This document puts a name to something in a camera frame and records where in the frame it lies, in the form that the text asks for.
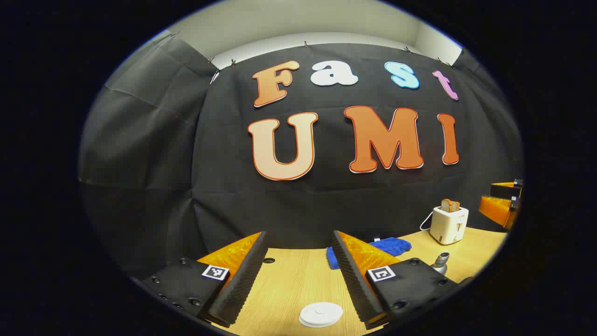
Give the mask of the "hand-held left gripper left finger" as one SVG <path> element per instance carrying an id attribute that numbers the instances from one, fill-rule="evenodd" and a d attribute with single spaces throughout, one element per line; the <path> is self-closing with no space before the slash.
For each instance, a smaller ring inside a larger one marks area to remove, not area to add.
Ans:
<path id="1" fill-rule="evenodd" d="M 142 289 L 175 310 L 221 327 L 237 320 L 267 253 L 256 232 L 199 259 L 180 258 L 140 281 Z"/>

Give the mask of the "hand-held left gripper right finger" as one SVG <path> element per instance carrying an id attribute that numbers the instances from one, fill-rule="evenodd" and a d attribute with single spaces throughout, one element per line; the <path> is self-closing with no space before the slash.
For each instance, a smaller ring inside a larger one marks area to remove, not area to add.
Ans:
<path id="1" fill-rule="evenodd" d="M 366 329 L 401 324 L 429 312 L 460 289 L 419 258 L 405 261 L 341 231 L 333 251 L 356 313 Z"/>

